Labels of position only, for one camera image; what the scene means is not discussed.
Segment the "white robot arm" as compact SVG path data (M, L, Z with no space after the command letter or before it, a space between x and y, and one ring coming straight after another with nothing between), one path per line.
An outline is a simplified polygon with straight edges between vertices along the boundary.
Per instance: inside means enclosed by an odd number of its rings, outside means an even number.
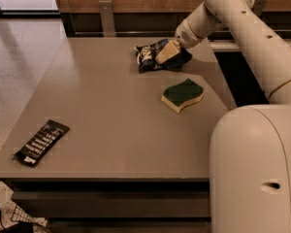
M221 118L210 140L212 233L291 233L291 47L252 12L254 0L204 0L177 28L193 48L227 27L266 105Z

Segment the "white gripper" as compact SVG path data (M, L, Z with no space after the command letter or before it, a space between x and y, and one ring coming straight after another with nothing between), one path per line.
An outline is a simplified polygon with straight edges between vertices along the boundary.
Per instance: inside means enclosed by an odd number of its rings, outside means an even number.
M202 3L177 27L175 39L164 39L155 44L155 61L163 64L180 53L180 46L191 49L201 43L211 33L225 27Z

